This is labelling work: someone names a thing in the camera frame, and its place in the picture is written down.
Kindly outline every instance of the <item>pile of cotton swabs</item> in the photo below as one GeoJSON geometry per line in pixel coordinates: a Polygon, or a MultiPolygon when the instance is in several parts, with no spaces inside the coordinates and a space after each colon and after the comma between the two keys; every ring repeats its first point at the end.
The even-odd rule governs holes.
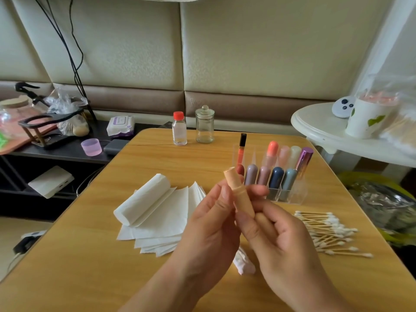
{"type": "Polygon", "coordinates": [[[373,257],[371,253],[357,253],[357,247],[343,247],[353,241],[351,236],[358,232],[358,229],[345,227],[332,212],[296,211],[294,216],[303,221],[318,252],[328,255],[373,257]]]}

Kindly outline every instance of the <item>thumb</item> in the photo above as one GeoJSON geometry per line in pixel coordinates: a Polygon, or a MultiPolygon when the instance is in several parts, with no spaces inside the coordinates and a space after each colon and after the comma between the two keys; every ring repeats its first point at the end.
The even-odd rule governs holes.
{"type": "Polygon", "coordinates": [[[242,235],[244,235],[250,243],[257,257],[260,257],[262,253],[273,246],[264,235],[257,222],[244,211],[237,211],[236,222],[242,232],[242,235]]]}
{"type": "Polygon", "coordinates": [[[224,221],[228,218],[234,209],[234,199],[230,186],[223,185],[221,194],[214,206],[208,211],[204,217],[204,221],[209,225],[212,232],[221,229],[224,221]]]}

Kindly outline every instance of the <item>white round table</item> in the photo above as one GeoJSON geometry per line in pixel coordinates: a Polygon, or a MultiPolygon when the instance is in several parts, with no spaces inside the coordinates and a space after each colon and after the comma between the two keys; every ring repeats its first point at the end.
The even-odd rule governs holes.
{"type": "Polygon", "coordinates": [[[325,150],[322,156],[328,164],[338,151],[344,151],[357,156],[344,162],[348,166],[347,170],[352,170],[360,157],[370,158],[390,163],[383,175],[396,181],[405,176],[409,167],[416,167],[415,159],[404,155],[385,140],[357,139],[347,135],[345,128],[348,119],[332,114],[332,105],[333,102],[306,106],[296,111],[291,119],[296,130],[325,150]]]}

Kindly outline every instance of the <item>bottle with red cap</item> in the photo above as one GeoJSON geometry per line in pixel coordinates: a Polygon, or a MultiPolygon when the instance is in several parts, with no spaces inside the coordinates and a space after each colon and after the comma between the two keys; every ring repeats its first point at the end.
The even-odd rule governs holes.
{"type": "Polygon", "coordinates": [[[172,132],[174,135],[174,144],[184,146],[188,140],[186,138],[186,122],[184,121],[184,112],[174,112],[174,122],[172,124],[172,132]]]}

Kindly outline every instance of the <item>wet wipes package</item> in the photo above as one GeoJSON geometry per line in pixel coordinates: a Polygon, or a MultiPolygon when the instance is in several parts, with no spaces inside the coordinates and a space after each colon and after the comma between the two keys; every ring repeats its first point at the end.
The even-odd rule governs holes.
{"type": "Polygon", "coordinates": [[[134,118],[132,116],[112,117],[107,126],[107,133],[112,137],[132,136],[134,133],[134,118]]]}

